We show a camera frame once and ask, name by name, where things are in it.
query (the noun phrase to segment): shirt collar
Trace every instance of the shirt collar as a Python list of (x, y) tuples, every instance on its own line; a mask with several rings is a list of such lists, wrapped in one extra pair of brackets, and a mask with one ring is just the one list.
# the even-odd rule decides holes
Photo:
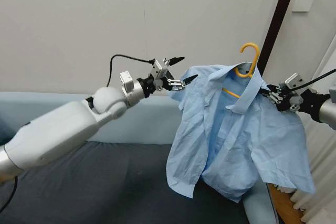
[[(230, 70), (237, 66), (248, 70), (250, 65), (251, 63), (243, 62), (233, 66), (223, 66), (220, 70), (211, 73), (203, 89), (205, 106), (210, 104), (210, 100), (216, 92), (224, 92), (222, 91), (223, 81)], [(228, 105), (226, 108), (234, 113), (244, 114), (258, 94), (263, 82), (264, 81), (261, 78), (260, 72), (256, 67), (252, 78), (243, 93), (240, 95), (240, 98), (238, 98), (236, 103)]]

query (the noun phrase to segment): light blue shirt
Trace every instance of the light blue shirt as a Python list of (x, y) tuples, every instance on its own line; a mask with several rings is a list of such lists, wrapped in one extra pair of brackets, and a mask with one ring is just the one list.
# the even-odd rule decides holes
[[(239, 202), (260, 175), (264, 182), (313, 193), (300, 118), (277, 111), (258, 94), (266, 84), (257, 68), (252, 78), (243, 79), (235, 74), (236, 66), (191, 67), (181, 79), (198, 77), (184, 91), (170, 92), (183, 114), (167, 160), (169, 186), (192, 198), (202, 177), (223, 196)], [(243, 70), (249, 66), (239, 64)]]

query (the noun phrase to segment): black cable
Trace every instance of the black cable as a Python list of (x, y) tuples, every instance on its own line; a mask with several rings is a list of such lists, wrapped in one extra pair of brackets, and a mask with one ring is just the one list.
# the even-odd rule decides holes
[(11, 201), (14, 197), (14, 194), (16, 192), (16, 189), (17, 189), (17, 176), (14, 177), (14, 187), (13, 187), (12, 193), (10, 194), (10, 197), (8, 198), (7, 202), (0, 209), (0, 214), (6, 209), (6, 207), (9, 205), (9, 203), (11, 203)]
[(145, 62), (145, 63), (149, 63), (149, 64), (154, 64), (155, 60), (142, 60), (142, 59), (139, 59), (139, 58), (135, 58), (135, 57), (131, 57), (131, 56), (127, 56), (127, 55), (113, 55), (111, 57), (111, 60), (110, 60), (110, 75), (109, 75), (109, 81), (107, 82), (107, 85), (106, 87), (109, 86), (110, 84), (110, 81), (111, 81), (111, 76), (112, 76), (112, 61), (115, 57), (124, 57), (124, 58), (128, 58), (128, 59), (131, 59), (131, 60), (137, 60), (137, 61), (140, 61), (140, 62)]
[(298, 86), (298, 87), (293, 88), (293, 89), (289, 89), (289, 90), (286, 91), (286, 93), (290, 93), (291, 91), (296, 91), (296, 90), (298, 90), (298, 89), (305, 88), (305, 87), (307, 87), (307, 86), (313, 84), (314, 82), (317, 82), (317, 81), (319, 81), (319, 80), (321, 80), (321, 79), (323, 79), (323, 78), (325, 78), (325, 77), (327, 77), (327, 76), (329, 76), (329, 75), (331, 75), (332, 73), (335, 73), (335, 72), (336, 72), (336, 68), (333, 69), (333, 70), (331, 70), (331, 71), (329, 71), (328, 73), (325, 73), (325, 74), (323, 74), (323, 75), (321, 75), (321, 76), (315, 78), (314, 80), (311, 80), (311, 81), (307, 82), (307, 83), (304, 84), (304, 85)]

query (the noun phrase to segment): wall switch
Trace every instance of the wall switch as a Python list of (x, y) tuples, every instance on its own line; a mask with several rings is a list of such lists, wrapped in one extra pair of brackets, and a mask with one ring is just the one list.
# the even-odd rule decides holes
[(295, 0), (292, 12), (309, 12), (314, 0)]

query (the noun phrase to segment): dark wooden frame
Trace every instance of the dark wooden frame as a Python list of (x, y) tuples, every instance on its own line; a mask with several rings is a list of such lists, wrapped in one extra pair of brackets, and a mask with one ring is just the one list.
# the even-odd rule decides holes
[(278, 0), (271, 24), (269, 25), (263, 48), (258, 61), (258, 69), (261, 75), (264, 73), (269, 56), (277, 39), (280, 27), (285, 17), (290, 0)]

